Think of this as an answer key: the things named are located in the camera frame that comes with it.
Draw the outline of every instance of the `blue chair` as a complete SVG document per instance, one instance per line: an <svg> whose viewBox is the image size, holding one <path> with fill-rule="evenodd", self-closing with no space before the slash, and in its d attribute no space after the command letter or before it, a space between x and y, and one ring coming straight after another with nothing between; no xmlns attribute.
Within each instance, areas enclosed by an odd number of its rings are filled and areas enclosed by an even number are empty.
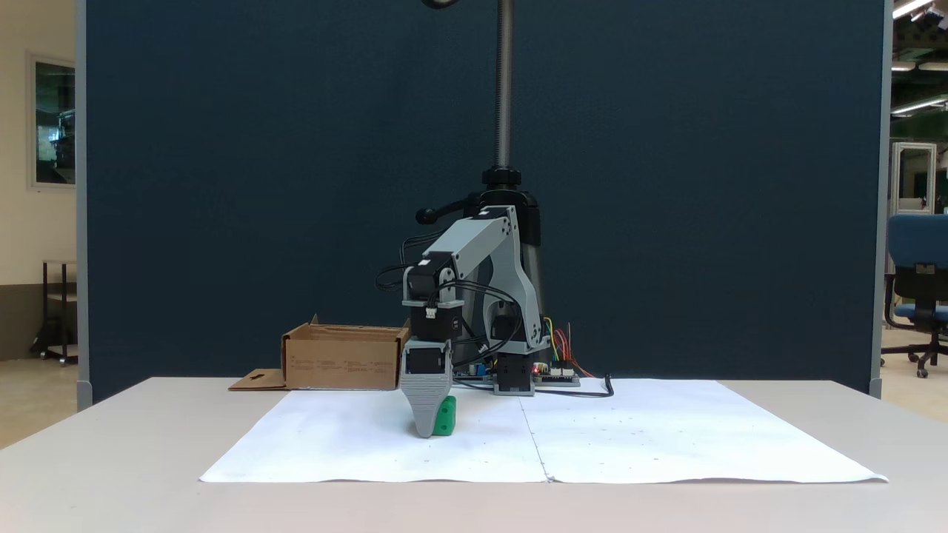
<svg viewBox="0 0 948 533"><path fill-rule="evenodd" d="M883 348L883 354L908 354L908 360L919 364L916 376L928 377L925 363L931 359L932 366L938 365L939 354L948 354L948 346L939 343L939 332L948 325L948 305L938 305L948 300L948 214L893 215L888 248L895 274L885 274L885 321L931 334L932 339L928 344ZM892 319L893 292L915 300L895 308L895 316L909 319L911 325Z"/></svg>

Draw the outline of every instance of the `window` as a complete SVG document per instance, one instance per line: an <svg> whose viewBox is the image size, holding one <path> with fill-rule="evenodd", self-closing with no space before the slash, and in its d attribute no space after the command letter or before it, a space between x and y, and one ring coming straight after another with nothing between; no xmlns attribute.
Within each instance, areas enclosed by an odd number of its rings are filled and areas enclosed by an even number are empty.
<svg viewBox="0 0 948 533"><path fill-rule="evenodd" d="M76 186L76 67L27 56L28 157L32 189Z"/></svg>

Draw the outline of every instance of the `dark blue partition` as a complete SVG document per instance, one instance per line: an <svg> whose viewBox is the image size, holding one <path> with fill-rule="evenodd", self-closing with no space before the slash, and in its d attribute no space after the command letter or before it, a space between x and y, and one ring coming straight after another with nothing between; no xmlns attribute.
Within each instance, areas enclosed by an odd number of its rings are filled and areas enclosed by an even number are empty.
<svg viewBox="0 0 948 533"><path fill-rule="evenodd" d="M402 322L373 277L481 187L495 9L90 2L95 398L278 365L315 312ZM884 0L517 10L513 162L584 366L866 390Z"/></svg>

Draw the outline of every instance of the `green block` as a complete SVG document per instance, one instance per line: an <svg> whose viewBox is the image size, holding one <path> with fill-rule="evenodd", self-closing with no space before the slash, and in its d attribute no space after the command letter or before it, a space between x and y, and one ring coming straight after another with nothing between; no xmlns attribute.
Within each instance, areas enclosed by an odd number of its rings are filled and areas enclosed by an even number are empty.
<svg viewBox="0 0 948 533"><path fill-rule="evenodd" d="M432 435L447 436L454 433L454 408L458 400L454 396L448 396L441 402L441 409L438 410L438 416L434 419L434 433Z"/></svg>

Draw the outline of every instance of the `white table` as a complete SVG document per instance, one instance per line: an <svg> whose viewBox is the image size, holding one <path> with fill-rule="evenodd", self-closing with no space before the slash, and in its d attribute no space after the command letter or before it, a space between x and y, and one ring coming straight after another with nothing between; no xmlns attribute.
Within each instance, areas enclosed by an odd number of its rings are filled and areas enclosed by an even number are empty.
<svg viewBox="0 0 948 533"><path fill-rule="evenodd" d="M0 530L948 530L948 425L835 383L722 382L890 484L203 484L285 395L228 392L233 381L149 379L0 450Z"/></svg>

